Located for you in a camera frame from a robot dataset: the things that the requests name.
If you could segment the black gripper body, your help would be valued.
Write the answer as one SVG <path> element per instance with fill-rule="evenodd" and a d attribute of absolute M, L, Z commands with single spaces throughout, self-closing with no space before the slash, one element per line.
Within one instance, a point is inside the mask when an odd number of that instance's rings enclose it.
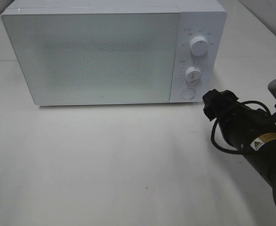
<path fill-rule="evenodd" d="M 275 114 L 259 101 L 238 102 L 216 116 L 225 142 L 237 151 L 261 151 L 276 144 Z"/>

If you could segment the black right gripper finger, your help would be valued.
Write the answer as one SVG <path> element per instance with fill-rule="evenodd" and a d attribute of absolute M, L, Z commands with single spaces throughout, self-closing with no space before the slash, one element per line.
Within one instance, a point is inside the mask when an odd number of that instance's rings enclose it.
<path fill-rule="evenodd" d="M 220 92 L 219 105 L 220 106 L 232 106 L 238 104 L 238 97 L 230 90 Z"/>

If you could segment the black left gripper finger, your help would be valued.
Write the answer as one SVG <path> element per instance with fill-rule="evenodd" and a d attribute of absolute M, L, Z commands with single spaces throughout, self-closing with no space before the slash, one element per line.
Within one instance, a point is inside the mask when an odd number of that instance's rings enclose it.
<path fill-rule="evenodd" d="M 215 101 L 219 98 L 219 92 L 215 89 L 208 91 L 205 95 L 203 95 L 204 108 L 203 112 L 205 116 L 212 121 L 216 118 L 215 113 Z"/>

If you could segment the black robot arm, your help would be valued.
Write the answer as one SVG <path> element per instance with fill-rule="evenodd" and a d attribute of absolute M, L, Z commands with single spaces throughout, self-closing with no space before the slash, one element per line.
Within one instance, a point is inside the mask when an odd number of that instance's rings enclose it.
<path fill-rule="evenodd" d="M 231 91 L 203 96 L 204 114 L 214 120 L 211 143 L 221 152 L 242 155 L 271 186 L 276 205 L 276 112 L 259 101 L 239 102 Z"/>

